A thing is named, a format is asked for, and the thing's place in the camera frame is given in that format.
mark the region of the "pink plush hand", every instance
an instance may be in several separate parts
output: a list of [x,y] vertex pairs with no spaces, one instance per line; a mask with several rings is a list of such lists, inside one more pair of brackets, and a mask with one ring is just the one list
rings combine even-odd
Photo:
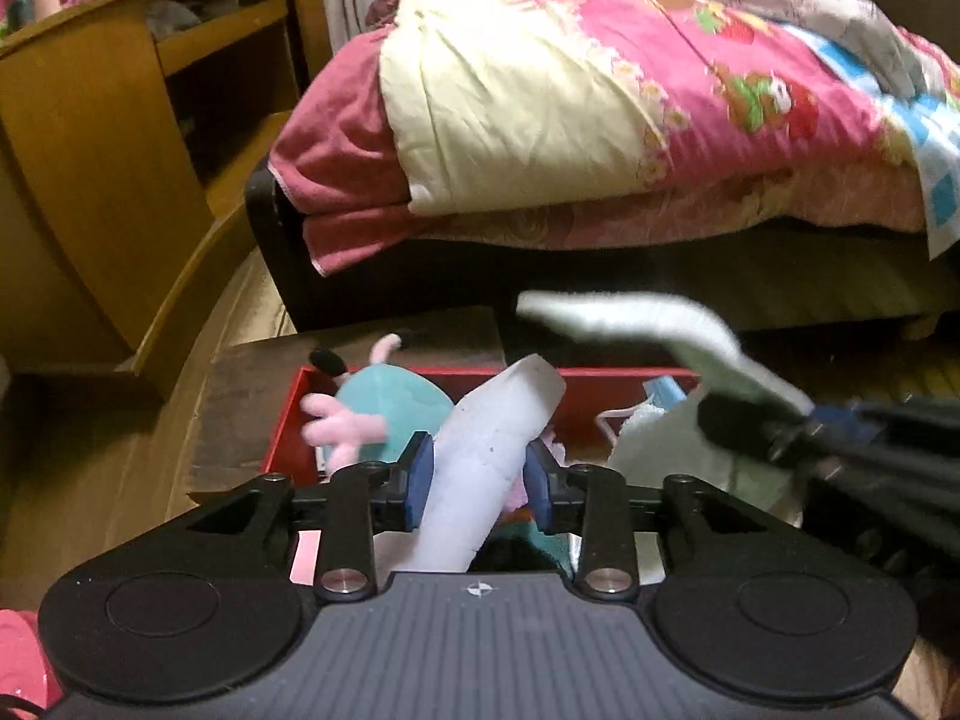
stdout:
[[301,408],[319,416],[304,425],[301,435],[311,446],[333,446],[326,461],[326,472],[333,475],[352,466],[360,456],[360,447],[387,440],[387,420],[380,415],[353,413],[335,397],[309,394],[301,399]]

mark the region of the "wooden furniture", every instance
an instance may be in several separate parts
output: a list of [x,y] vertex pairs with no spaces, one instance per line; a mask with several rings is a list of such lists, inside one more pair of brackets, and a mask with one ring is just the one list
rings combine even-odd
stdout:
[[160,41],[156,1],[0,45],[0,353],[79,400],[169,394],[253,248],[245,181],[330,57],[323,0],[237,0]]

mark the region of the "blue gripper pad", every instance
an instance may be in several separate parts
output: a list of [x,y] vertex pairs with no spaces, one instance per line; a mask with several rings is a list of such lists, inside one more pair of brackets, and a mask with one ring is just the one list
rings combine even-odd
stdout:
[[421,520],[424,519],[424,509],[426,508],[426,496],[430,493],[430,483],[433,482],[433,439],[429,434],[415,434],[411,438],[411,443],[418,436],[423,438],[416,448],[408,443],[404,454],[414,451],[414,457],[410,463],[409,477],[407,480],[407,499],[405,501],[407,521],[414,530],[419,528]]
[[530,505],[530,511],[533,512],[536,526],[544,533],[550,533],[553,525],[550,481],[538,457],[540,449],[549,452],[540,439],[532,440],[527,445],[527,459],[523,464],[523,486],[527,490],[527,502]]

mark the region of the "blanket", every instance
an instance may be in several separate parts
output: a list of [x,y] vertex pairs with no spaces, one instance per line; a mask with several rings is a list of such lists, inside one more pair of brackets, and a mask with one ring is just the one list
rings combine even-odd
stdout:
[[887,161],[931,256],[960,235],[957,79],[861,0],[402,0],[379,62],[414,215]]
[[736,232],[779,217],[822,227],[871,224],[923,232],[911,165],[875,159],[736,175],[692,188],[448,217],[410,213],[407,177],[377,81],[390,28],[347,43],[307,90],[270,154],[321,274],[414,236],[538,250],[668,244]]

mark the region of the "teal plush toy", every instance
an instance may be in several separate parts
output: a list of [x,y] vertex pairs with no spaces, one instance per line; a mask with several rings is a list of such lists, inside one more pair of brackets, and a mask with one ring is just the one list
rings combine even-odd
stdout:
[[438,386],[386,362],[400,343],[396,334],[385,336],[371,348],[367,367],[334,376],[342,382],[336,397],[302,399],[301,408],[320,418],[306,424],[304,440],[322,447],[328,474],[357,461],[394,463],[414,433],[435,436],[453,411],[453,401]]

